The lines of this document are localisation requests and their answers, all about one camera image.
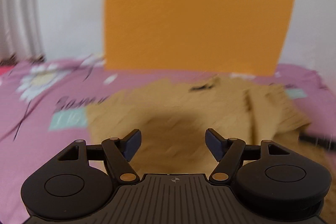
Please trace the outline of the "pink printed bed sheet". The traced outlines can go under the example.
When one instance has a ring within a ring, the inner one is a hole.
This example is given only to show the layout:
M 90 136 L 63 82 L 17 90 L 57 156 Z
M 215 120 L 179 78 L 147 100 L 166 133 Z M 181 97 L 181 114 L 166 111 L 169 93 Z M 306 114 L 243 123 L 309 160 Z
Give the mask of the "pink printed bed sheet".
M 20 63 L 1 75 L 1 223 L 23 223 L 28 213 L 21 200 L 24 180 L 75 139 L 91 141 L 85 107 L 99 105 L 121 89 L 159 79 L 203 80 L 210 73 L 159 71 L 130 74 L 105 71 L 94 55 L 54 61 Z M 283 84 L 312 123 L 311 137 L 335 148 L 335 96 L 316 71 L 280 64 L 258 84 Z

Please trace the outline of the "tan cable-knit sweater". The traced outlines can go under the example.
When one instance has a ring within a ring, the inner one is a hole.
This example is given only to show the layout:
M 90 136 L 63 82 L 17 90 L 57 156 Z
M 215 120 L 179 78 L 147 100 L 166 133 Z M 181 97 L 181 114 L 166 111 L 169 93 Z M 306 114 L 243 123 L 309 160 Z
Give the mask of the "tan cable-knit sweater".
M 322 149 L 298 142 L 299 132 L 310 120 L 280 84 L 226 77 L 193 84 L 163 79 L 88 106 L 87 120 L 94 143 L 122 138 L 133 129 L 141 131 L 141 147 L 130 162 L 140 176 L 210 175 L 217 161 L 205 145 L 208 128 L 249 144 L 270 139 L 330 168 Z

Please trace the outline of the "orange wooden headboard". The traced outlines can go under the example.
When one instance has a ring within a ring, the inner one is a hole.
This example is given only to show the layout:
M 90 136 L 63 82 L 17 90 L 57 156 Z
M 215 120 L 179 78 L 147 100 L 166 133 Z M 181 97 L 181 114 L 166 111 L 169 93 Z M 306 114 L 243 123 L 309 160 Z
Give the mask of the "orange wooden headboard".
M 294 0 L 105 0 L 108 69 L 274 73 Z

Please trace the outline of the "pink floral curtain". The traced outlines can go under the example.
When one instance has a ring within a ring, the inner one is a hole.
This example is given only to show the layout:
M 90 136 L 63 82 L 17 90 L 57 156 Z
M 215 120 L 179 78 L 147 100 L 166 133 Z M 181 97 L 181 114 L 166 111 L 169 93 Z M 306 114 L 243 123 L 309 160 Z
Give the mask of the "pink floral curtain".
M 1 63 L 44 60 L 38 0 L 1 0 Z

